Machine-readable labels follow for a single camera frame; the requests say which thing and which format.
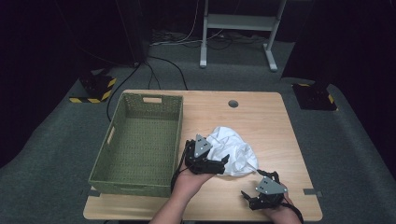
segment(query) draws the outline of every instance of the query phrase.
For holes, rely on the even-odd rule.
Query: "black wall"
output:
[[[339,46],[342,57],[332,58]],[[283,77],[321,80],[329,63],[338,66],[332,84],[348,99],[396,176],[396,9],[392,1],[315,1]]]
[[[1,1],[0,167],[77,80],[73,45],[53,1]]]

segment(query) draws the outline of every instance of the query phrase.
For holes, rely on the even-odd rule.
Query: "table hole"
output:
[[[238,102],[235,100],[231,100],[228,102],[228,105],[232,108],[237,108],[239,106]]]

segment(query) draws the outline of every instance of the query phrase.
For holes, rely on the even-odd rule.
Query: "black and yellow tape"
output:
[[[111,91],[114,87],[114,84],[116,83],[116,78],[112,78],[108,84],[107,84],[107,89],[105,93],[102,95],[102,97],[98,98],[91,98],[91,97],[69,97],[70,102],[72,103],[91,103],[91,104],[99,104],[102,102],[105,102],[107,98],[110,96]]]

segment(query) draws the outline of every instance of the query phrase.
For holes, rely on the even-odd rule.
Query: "metal shelf frame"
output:
[[[225,14],[209,14],[209,0],[205,0],[205,14],[204,14],[204,33],[201,44],[201,60],[200,66],[206,68],[207,60],[207,29],[235,29],[235,30],[257,30],[257,31],[271,31],[268,43],[263,44],[264,52],[267,57],[270,70],[277,71],[276,62],[271,51],[274,44],[277,28],[280,24],[283,10],[287,0],[280,0],[280,5],[275,17],[258,17],[258,16],[244,16],[244,15],[225,15]]]

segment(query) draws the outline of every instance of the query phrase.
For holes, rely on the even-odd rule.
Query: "white shelf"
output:
[[[208,14],[207,28],[272,31],[276,17]]]

